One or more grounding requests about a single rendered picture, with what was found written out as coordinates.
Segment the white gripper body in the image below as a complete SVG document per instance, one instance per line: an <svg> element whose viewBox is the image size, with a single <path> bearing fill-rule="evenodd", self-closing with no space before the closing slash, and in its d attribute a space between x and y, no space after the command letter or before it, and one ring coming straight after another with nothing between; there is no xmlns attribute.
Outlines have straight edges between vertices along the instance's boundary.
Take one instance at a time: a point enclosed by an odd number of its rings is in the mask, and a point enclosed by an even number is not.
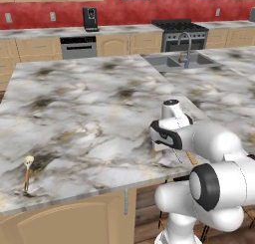
<svg viewBox="0 0 255 244"><path fill-rule="evenodd" d="M171 139L158 139L158 138L153 138L151 140L152 143L152 148L155 151L162 151L166 149L170 149L171 146L173 145L173 141Z"/></svg>

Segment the grey double sink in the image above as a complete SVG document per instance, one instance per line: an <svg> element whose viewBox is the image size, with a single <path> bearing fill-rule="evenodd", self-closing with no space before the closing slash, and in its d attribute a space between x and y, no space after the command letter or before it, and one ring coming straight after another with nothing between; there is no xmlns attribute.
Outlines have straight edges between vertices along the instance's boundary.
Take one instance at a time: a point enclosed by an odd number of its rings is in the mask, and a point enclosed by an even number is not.
<svg viewBox="0 0 255 244"><path fill-rule="evenodd" d="M179 58L186 58L185 54L173 52L171 54L146 55L144 58L159 72L170 72L171 70L183 70L184 62ZM219 67L220 64L209 59L198 52L191 52L189 55L188 69Z"/></svg>

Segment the silver curved tap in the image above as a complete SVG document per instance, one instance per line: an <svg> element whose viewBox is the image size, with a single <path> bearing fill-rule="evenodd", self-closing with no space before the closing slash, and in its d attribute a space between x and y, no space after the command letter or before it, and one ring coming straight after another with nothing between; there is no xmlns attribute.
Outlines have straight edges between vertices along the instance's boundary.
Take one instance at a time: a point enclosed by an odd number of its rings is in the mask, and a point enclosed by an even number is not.
<svg viewBox="0 0 255 244"><path fill-rule="evenodd" d="M192 46L192 41L191 41L191 36L187 33L187 32L182 32L179 37L178 37L178 41L177 41L177 45L180 45L180 41L181 39L186 36L188 39L188 50L187 50L187 55L185 58L182 58L181 56L179 57L178 61L179 63L183 63L184 64L184 69L188 69L189 67L189 62L190 62L190 53L191 53L191 46Z"/></svg>

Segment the beige base cupboard run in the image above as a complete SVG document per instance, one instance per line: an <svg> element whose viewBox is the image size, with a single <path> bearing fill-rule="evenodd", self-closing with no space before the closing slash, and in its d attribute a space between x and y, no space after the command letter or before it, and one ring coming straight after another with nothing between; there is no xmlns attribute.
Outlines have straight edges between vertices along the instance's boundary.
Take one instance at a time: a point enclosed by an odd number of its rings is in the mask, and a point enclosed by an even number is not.
<svg viewBox="0 0 255 244"><path fill-rule="evenodd" d="M206 49L252 46L255 28L211 29L208 32Z"/></svg>
<svg viewBox="0 0 255 244"><path fill-rule="evenodd" d="M64 59L62 37L95 36L97 57L159 53L162 33L131 27L100 29L88 33L82 28L0 30L0 91L6 91L18 63Z"/></svg>

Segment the black and steel stove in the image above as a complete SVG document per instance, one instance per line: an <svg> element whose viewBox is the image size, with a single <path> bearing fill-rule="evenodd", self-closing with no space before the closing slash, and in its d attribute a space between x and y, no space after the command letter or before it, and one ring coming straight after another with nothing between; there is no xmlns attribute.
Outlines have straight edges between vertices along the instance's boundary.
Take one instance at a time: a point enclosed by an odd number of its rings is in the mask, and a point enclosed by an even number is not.
<svg viewBox="0 0 255 244"><path fill-rule="evenodd" d="M162 52L187 51L188 43L192 50L205 47L208 28L192 23L190 19L156 19L151 24L163 31Z"/></svg>

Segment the beige island cupboard door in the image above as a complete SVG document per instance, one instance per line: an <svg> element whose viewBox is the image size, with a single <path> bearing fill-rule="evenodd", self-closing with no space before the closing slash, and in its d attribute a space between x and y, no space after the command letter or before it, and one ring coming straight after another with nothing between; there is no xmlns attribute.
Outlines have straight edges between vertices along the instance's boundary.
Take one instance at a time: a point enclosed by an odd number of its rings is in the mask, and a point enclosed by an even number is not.
<svg viewBox="0 0 255 244"><path fill-rule="evenodd" d="M0 244L133 244L136 190L116 191L0 218Z"/></svg>

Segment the steel dishwasher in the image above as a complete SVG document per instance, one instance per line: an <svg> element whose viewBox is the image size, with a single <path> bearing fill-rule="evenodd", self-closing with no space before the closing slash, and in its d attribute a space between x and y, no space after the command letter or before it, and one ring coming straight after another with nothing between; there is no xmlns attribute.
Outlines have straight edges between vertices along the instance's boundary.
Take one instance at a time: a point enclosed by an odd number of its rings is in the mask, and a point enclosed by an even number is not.
<svg viewBox="0 0 255 244"><path fill-rule="evenodd" d="M95 36L62 37L60 43L65 60L93 58L98 55Z"/></svg>

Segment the wooden spoon with pale head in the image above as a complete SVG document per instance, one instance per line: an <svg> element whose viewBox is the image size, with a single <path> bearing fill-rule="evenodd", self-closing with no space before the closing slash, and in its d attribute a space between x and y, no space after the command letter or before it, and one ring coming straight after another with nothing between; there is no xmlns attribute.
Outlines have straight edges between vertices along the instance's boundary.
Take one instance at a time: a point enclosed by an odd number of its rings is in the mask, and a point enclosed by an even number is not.
<svg viewBox="0 0 255 244"><path fill-rule="evenodd" d="M25 180L24 180L25 192L28 191L30 166L32 165L33 161L34 161L34 157L32 155L28 155L24 158L24 165L26 166L26 173L25 173Z"/></svg>

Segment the black coffee machine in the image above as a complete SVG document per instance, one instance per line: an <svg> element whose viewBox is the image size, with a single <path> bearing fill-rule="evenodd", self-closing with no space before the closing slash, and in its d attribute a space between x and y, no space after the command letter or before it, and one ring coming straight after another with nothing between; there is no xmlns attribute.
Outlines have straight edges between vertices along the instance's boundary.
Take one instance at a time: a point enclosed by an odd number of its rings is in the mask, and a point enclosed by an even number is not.
<svg viewBox="0 0 255 244"><path fill-rule="evenodd" d="M84 28L87 32L98 32L98 12L94 7L83 8Z"/></svg>

